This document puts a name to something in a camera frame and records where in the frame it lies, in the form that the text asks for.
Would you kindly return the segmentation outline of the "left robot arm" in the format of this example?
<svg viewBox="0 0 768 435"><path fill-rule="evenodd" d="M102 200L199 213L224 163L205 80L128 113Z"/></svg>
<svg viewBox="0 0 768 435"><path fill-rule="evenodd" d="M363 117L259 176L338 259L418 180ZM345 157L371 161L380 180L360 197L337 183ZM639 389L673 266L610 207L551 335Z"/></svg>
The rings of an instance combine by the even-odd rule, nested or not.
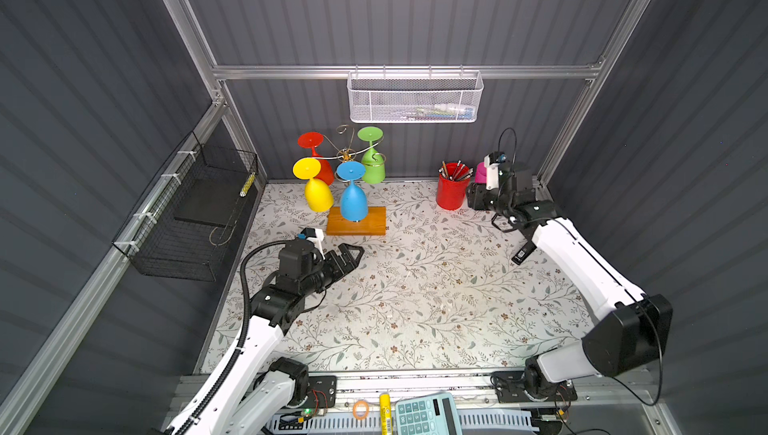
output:
<svg viewBox="0 0 768 435"><path fill-rule="evenodd" d="M299 408L309 390L307 367L270 359L301 315L311 312L306 299L328 289L358 268L365 250L342 243L324 251L324 233L303 229L296 237L276 241L278 269L251 293L247 265L271 248L265 243L242 259L239 276L243 319L224 359L191 401L168 423L167 434L263 434L283 408Z"/></svg>

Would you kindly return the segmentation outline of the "pink wine glass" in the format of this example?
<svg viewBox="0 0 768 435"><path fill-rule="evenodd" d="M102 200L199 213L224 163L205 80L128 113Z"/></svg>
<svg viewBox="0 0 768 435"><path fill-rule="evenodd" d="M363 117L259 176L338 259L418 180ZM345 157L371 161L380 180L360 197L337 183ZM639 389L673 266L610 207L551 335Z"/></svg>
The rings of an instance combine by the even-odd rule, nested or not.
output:
<svg viewBox="0 0 768 435"><path fill-rule="evenodd" d="M483 162L480 162L475 169L474 181L476 184L485 185L487 183L487 169Z"/></svg>

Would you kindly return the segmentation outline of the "gold rack with wooden base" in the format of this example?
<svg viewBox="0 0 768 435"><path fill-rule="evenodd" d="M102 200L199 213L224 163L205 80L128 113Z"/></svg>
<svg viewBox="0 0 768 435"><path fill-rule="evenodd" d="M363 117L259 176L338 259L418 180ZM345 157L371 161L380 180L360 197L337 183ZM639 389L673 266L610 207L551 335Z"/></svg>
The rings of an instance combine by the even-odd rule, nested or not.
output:
<svg viewBox="0 0 768 435"><path fill-rule="evenodd" d="M341 146L341 147L336 146L330 140L329 137L325 136L325 141L332 148L335 149L336 153L334 155L329 155L322 158L328 160L329 162L334 161L337 163L334 171L334 177L336 180L343 182L346 185L346 188L348 186L348 183L341 180L336 175L336 170L340 164L347 161L356 161L361 163L363 154L369 148L368 142L364 142L358 138L358 132L363 128L356 129L353 126L348 124L338 126L336 128L336 131L339 136L342 136L345 134L348 134L350 136L350 141L345 146ZM365 182L362 179L357 182L357 185L362 190L363 190L362 188L363 183ZM339 199L338 208L336 209L336 211L331 211L331 214L329 215L328 233L330 235L356 235L356 236L378 235L378 236L381 236L386 234L386 209L383 206L375 206L371 208L369 205L368 196L366 195L367 202L368 202L368 216L361 222L350 222L345 220L341 215L341 210L340 210L341 197L342 197L342 194Z"/></svg>

